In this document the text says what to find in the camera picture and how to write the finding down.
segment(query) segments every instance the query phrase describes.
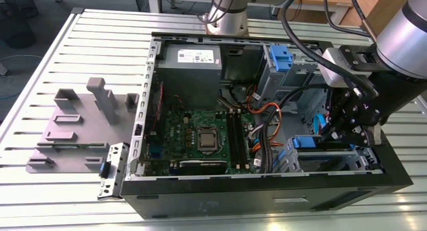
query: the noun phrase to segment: green motherboard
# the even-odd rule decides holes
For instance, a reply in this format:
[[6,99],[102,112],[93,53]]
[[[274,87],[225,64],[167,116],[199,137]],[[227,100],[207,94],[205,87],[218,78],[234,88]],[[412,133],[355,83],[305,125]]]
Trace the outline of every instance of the green motherboard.
[[166,116],[165,134],[162,142],[147,144],[150,154],[149,176],[173,176],[174,166],[181,161],[226,161],[227,170],[225,174],[254,174],[254,159],[250,156],[249,133],[253,129],[253,115],[239,113],[242,129],[238,132],[241,144],[241,159],[246,159],[246,165],[237,165],[231,144],[230,144],[230,113],[226,111],[169,111]]

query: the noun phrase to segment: open computer tower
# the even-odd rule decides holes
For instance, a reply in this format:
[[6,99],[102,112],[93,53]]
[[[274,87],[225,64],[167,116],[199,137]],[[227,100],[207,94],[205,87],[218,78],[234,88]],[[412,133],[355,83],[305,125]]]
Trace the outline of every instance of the open computer tower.
[[[293,42],[153,36],[133,139],[111,146],[99,199],[125,198],[146,219],[273,214],[337,210],[413,184],[385,134],[374,148],[318,142],[325,89],[282,108],[273,169],[262,171],[254,145],[266,117],[246,101],[262,107],[326,82]],[[305,44],[319,54],[333,47]]]

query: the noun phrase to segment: power supply label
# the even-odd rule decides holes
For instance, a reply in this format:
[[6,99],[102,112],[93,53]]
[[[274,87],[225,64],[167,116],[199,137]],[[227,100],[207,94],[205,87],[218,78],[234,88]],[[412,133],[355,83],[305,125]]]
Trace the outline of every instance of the power supply label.
[[181,49],[178,62],[214,64],[214,50]]

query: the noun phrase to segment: ram slot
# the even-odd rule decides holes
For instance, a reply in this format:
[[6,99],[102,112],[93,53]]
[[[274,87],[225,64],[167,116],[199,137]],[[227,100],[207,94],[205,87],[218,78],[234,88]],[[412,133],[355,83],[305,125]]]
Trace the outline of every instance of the ram slot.
[[247,150],[246,150],[246,143],[245,143],[245,134],[243,134],[243,125],[242,125],[242,119],[241,114],[234,114],[234,126],[235,126],[235,141],[237,141],[237,147],[238,147],[238,153],[239,153],[239,163],[242,169],[249,169],[249,159],[247,159]]
[[229,133],[229,147],[230,147],[230,159],[231,159],[231,167],[241,168],[239,164],[239,152],[237,146],[237,136],[235,136],[235,122],[234,122],[234,114],[227,113],[227,133]]

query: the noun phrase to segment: metal table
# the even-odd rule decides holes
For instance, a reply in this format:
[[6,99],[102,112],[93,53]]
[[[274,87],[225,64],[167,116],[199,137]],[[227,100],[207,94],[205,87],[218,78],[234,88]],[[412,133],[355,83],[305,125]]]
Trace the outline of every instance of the metal table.
[[[333,41],[337,46],[370,44],[322,24],[294,23],[293,29],[302,39]],[[337,211],[145,221],[125,201],[97,200],[98,174],[27,173],[58,89],[89,93],[89,78],[103,77],[115,94],[138,93],[154,31],[203,34],[205,26],[190,15],[91,9],[70,15],[0,126],[0,229],[105,230],[115,225],[139,231],[137,226],[146,226],[146,231],[427,229],[427,118],[421,98],[384,126],[414,185]],[[278,21],[250,19],[249,31],[257,37],[287,37]]]

